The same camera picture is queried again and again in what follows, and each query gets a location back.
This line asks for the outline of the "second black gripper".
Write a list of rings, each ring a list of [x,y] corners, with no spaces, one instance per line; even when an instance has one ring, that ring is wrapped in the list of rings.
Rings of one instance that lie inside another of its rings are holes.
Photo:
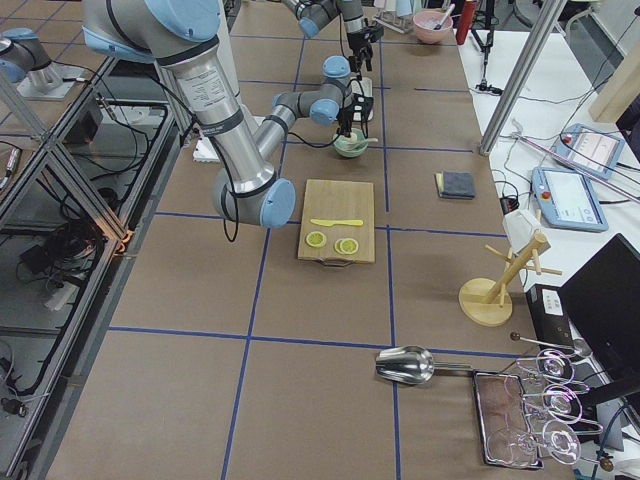
[[[348,44],[352,54],[348,57],[349,68],[352,73],[357,72],[357,58],[363,56],[363,61],[367,71],[372,70],[372,55],[370,54],[369,33],[365,30],[348,33]]]

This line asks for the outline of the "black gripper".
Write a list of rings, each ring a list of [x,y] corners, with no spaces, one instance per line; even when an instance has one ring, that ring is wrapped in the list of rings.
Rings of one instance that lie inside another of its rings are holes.
[[[354,107],[356,105],[356,100],[354,99],[353,94],[349,94],[345,96],[342,100],[341,107],[339,110],[339,125],[342,126],[340,128],[340,135],[347,138],[351,138],[352,136],[352,128],[351,124],[353,122],[354,115]]]

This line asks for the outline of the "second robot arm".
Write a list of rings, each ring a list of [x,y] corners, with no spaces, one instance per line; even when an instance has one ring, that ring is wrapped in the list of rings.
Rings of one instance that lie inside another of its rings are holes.
[[[334,19],[341,17],[353,55],[360,58],[372,53],[372,34],[360,1],[284,0],[282,4],[294,15],[305,38],[314,38]]]

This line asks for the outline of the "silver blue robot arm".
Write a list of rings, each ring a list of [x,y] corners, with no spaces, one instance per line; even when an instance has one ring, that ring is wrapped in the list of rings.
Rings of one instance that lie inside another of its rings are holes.
[[[372,101],[356,96],[351,76],[370,67],[373,42],[382,36],[358,1],[289,1],[305,37],[315,36],[342,17],[351,56],[330,56],[324,79],[315,90],[283,93],[257,127],[241,105],[229,40],[218,1],[86,1],[86,45],[106,56],[156,63],[176,78],[189,112],[223,165],[213,186],[215,210],[225,219],[279,228],[296,202],[294,185],[278,176],[268,159],[294,123],[310,118],[320,125],[337,123],[351,133],[354,110],[370,110]]]

